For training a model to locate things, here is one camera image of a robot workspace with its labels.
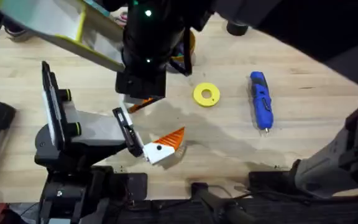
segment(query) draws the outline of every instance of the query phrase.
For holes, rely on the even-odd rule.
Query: black clamp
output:
[[[124,112],[121,108],[116,108],[112,111],[117,118],[119,127],[125,138],[125,143],[128,147],[128,151],[135,157],[139,157],[143,154],[142,147],[139,144],[139,140],[136,136],[135,130],[128,125]]]

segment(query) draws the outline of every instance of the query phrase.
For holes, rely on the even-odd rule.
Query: wooden table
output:
[[[239,195],[250,171],[287,169],[295,159],[321,149],[358,105],[355,84],[255,30],[231,36],[218,16],[196,33],[195,54],[193,75],[169,74],[167,97],[133,116],[145,142],[186,126],[177,156],[151,166],[125,150],[100,163],[119,172],[146,172],[149,199],[187,198],[194,181],[219,184]],[[34,138],[46,123],[42,60],[57,74],[60,87],[71,89],[79,110],[112,115],[118,106],[114,72],[38,38],[13,43],[2,30],[0,101],[17,114],[0,156],[0,202],[38,201],[45,182],[45,168],[34,163]],[[255,128],[253,118],[248,86],[255,70],[265,73],[273,101],[275,123],[268,136]],[[202,82],[220,89],[221,99],[211,108],[192,98]]]

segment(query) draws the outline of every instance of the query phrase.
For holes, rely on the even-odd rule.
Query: green led light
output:
[[[152,11],[150,11],[150,10],[146,10],[144,13],[146,14],[146,16],[149,16],[149,17],[152,15]]]

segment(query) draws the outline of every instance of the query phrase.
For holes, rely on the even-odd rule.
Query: white plastic piece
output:
[[[174,155],[175,149],[172,146],[166,146],[150,142],[143,147],[145,158],[152,164],[156,164],[161,160]]]

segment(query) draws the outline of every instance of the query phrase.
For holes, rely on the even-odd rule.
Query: orange and white object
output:
[[[175,153],[179,148],[184,135],[185,127],[182,127],[154,142],[146,144],[143,147],[144,156],[151,164],[160,162]]]

